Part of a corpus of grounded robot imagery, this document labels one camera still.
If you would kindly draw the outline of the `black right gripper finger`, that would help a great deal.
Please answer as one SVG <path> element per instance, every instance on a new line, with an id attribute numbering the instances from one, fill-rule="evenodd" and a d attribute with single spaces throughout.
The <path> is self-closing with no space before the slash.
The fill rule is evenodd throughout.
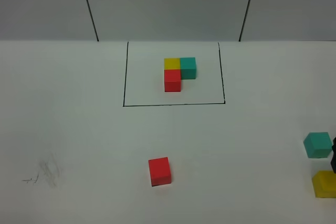
<path id="1" fill-rule="evenodd" d="M 336 138 L 334 138 L 332 142 L 332 151 L 333 151 L 333 155 L 332 155 L 330 164 L 331 164 L 333 172 L 336 173 Z"/>

